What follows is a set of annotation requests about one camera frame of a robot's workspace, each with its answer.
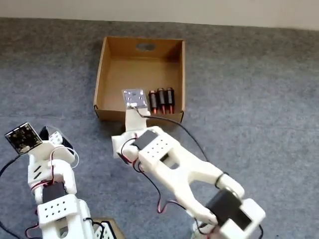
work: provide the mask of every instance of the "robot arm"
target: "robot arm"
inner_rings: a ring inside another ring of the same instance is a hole
[[[136,91],[124,92],[133,95]],[[197,158],[158,126],[147,128],[146,118],[141,117],[142,111],[147,112],[144,115],[150,115],[145,100],[124,98],[126,128],[129,130],[112,137],[114,155],[123,157],[124,161],[138,160],[144,171],[174,193],[177,202],[192,217],[212,227],[218,225],[224,238],[247,239],[265,217],[264,210],[252,199],[243,200],[243,187],[223,171]],[[178,168],[171,169],[173,164],[178,164]],[[190,183],[196,180],[220,189],[205,206],[195,199],[190,189]]]
[[[104,227],[101,233],[100,228],[94,230],[91,221],[85,220],[91,217],[90,210],[84,200],[75,196],[71,167],[77,153],[69,143],[64,145],[65,139],[59,132],[42,139],[29,123],[24,123],[5,136],[19,154],[29,155],[28,184],[38,204],[38,225],[43,239],[115,237],[107,222],[101,222]]]

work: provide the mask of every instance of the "cardboard box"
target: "cardboard box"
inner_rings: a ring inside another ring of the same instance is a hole
[[[174,114],[157,116],[181,122],[185,110],[185,42],[177,39],[105,37],[97,75],[94,109],[100,120],[125,123],[124,89],[172,87]],[[149,120],[151,124],[165,121]]]

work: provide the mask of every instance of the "carpet floor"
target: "carpet floor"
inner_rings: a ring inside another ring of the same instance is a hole
[[[0,18],[0,131],[24,121],[37,130],[60,128],[80,154],[77,196],[92,216],[115,218],[128,239],[186,239],[192,219],[175,206],[156,213],[156,190],[112,158],[110,136],[121,124],[100,122],[94,113],[107,35],[185,39],[185,126],[210,161],[266,211],[265,239],[319,238],[319,32]],[[167,130],[202,157],[182,130]],[[0,154],[0,165],[15,157],[4,137]],[[20,235],[37,222],[27,165],[21,159],[0,180],[0,219]],[[216,193],[210,185],[194,185],[202,203]],[[12,237],[0,231],[0,238]]]

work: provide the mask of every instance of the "wall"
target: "wall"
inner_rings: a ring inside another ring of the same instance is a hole
[[[319,30],[318,0],[0,0],[0,16]]]

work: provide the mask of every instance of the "battery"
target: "battery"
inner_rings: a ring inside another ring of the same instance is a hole
[[[163,115],[166,114],[166,97],[165,97],[165,90],[163,88],[158,88],[157,91],[157,98],[159,102],[159,108]]]
[[[156,92],[155,91],[150,91],[149,92],[149,99],[150,99],[150,108],[151,112],[156,115],[158,113],[158,103],[156,100]]]
[[[174,114],[174,107],[175,107],[175,98],[174,98],[174,90],[172,87],[168,87],[166,90],[166,97],[167,97],[167,107],[170,114]]]

